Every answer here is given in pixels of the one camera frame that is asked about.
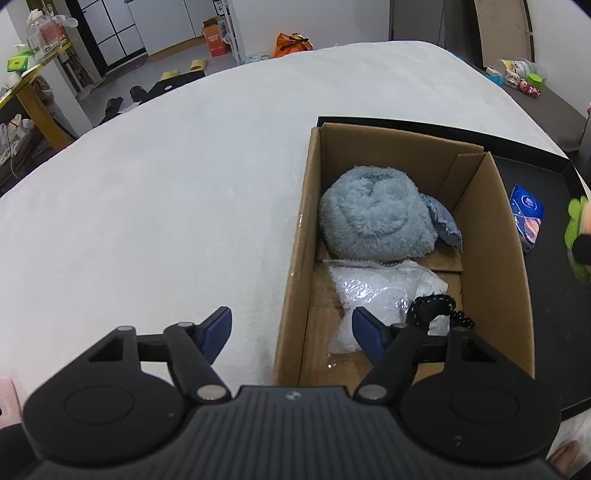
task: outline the glass jar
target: glass jar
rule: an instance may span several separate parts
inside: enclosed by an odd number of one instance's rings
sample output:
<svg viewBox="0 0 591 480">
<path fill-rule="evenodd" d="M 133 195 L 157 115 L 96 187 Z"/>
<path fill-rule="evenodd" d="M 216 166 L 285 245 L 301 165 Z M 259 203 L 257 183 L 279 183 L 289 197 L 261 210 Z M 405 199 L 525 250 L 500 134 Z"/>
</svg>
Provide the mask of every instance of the glass jar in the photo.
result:
<svg viewBox="0 0 591 480">
<path fill-rule="evenodd" d="M 37 8 L 27 17 L 27 43 L 37 63 L 61 45 L 58 25 Z"/>
</svg>

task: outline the fluffy fabric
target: fluffy fabric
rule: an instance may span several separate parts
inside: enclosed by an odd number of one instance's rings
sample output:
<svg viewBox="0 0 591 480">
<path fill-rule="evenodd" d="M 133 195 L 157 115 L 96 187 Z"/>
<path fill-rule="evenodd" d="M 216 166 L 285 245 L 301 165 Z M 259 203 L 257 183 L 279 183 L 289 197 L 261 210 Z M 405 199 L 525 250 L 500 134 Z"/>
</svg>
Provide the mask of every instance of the fluffy fabric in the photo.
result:
<svg viewBox="0 0 591 480">
<path fill-rule="evenodd" d="M 453 219 L 452 214 L 449 213 L 449 210 L 447 210 L 439 200 L 434 199 L 429 195 L 421 193 L 420 196 L 429 209 L 433 226 L 435 227 L 439 238 L 450 247 L 462 251 L 462 232 L 457 227 L 456 221 Z"/>
<path fill-rule="evenodd" d="M 395 168 L 346 172 L 322 196 L 319 221 L 328 248 L 351 260 L 422 257 L 437 239 L 417 187 Z"/>
</svg>

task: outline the metal screw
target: metal screw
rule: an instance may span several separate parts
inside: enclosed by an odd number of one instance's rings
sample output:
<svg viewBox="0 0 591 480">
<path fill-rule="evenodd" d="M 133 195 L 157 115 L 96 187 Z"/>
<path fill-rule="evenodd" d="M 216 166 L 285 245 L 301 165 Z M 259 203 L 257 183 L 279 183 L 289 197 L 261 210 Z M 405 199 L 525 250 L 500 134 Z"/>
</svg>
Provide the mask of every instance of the metal screw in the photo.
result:
<svg viewBox="0 0 591 480">
<path fill-rule="evenodd" d="M 209 384 L 199 387 L 197 395 L 207 401 L 219 400 L 226 395 L 227 390 L 221 385 Z"/>
<path fill-rule="evenodd" d="M 388 390 L 386 390 L 386 388 L 382 385 L 369 384 L 361 387 L 358 393 L 366 400 L 379 400 L 380 398 L 384 398 L 386 396 Z"/>
</svg>

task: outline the orange box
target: orange box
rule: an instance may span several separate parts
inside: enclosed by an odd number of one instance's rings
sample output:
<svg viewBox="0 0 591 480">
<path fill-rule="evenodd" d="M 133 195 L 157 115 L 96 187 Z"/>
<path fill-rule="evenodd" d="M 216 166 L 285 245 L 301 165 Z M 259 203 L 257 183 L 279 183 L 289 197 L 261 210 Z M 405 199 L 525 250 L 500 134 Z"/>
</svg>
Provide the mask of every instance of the orange box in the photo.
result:
<svg viewBox="0 0 591 480">
<path fill-rule="evenodd" d="M 212 57 L 225 55 L 230 50 L 230 45 L 222 40 L 223 34 L 216 18 L 210 18 L 203 22 L 203 35 L 207 40 L 207 46 Z"/>
</svg>

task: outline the floor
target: floor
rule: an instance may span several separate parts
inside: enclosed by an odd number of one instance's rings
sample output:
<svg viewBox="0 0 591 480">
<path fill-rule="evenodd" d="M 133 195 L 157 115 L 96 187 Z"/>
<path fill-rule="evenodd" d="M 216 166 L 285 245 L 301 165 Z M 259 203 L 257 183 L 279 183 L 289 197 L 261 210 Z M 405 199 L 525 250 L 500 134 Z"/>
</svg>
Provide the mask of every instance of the floor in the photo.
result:
<svg viewBox="0 0 591 480">
<path fill-rule="evenodd" d="M 164 72 L 170 70 L 178 70 L 180 73 L 188 72 L 191 61 L 195 59 L 207 59 L 205 75 L 211 75 L 236 66 L 232 53 L 212 58 L 207 44 L 196 45 L 163 59 L 155 61 L 148 59 L 145 63 L 137 62 L 137 67 L 130 72 L 115 80 L 106 82 L 105 85 L 99 86 L 80 100 L 80 106 L 88 115 L 93 127 L 96 127 L 105 117 L 107 100 L 118 96 L 123 97 L 123 104 L 119 109 L 121 111 L 132 103 L 129 95 L 131 87 L 139 85 L 148 91 L 153 87 L 154 83 L 160 80 L 160 76 Z"/>
</svg>

